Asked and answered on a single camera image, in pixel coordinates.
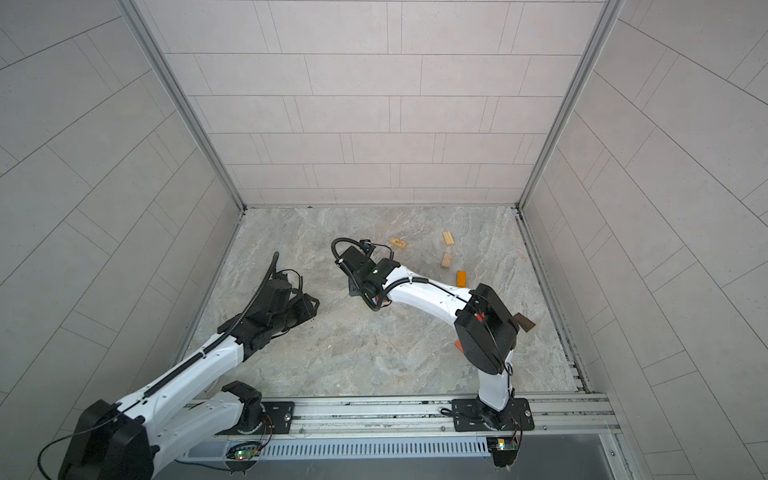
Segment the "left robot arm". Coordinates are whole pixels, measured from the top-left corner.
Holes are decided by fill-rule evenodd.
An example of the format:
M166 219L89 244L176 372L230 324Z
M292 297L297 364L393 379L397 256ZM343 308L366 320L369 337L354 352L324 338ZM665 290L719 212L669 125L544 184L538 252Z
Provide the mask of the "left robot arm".
M226 384L202 404L192 401L274 337L314 318L320 303L292 286L283 271L268 274L240 314L158 379L115 403L98 400L80 416L61 479L151 479L211 436L262 424L260 392Z

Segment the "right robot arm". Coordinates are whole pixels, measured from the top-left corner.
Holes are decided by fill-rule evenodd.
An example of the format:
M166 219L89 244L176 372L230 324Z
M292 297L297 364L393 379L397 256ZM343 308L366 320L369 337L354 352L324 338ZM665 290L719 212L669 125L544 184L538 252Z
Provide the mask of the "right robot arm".
M453 327L458 348L478 370L477 419L492 430L512 422L513 353L519 326L498 294L488 285L455 287L420 276L394 259L394 252L376 261L377 244L336 238L331 252L347 275L349 293L362 298L372 311L402 303Z

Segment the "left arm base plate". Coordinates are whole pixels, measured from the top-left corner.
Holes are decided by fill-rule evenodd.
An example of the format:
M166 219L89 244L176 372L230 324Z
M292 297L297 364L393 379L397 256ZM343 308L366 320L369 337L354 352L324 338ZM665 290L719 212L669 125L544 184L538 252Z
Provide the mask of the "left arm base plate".
M290 431L295 403L289 401L262 402L256 410L258 418L255 422L248 420L246 423L238 423L232 428L222 431L226 435L256 435L269 436L281 435Z

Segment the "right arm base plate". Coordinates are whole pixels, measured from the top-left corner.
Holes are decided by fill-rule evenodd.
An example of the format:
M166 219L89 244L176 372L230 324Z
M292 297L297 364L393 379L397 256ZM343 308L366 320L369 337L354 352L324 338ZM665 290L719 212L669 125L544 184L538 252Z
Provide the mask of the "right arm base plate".
M454 399L451 408L441 412L453 419L457 432L527 432L535 429L529 402L524 398L509 400L501 411L485 405L479 398Z

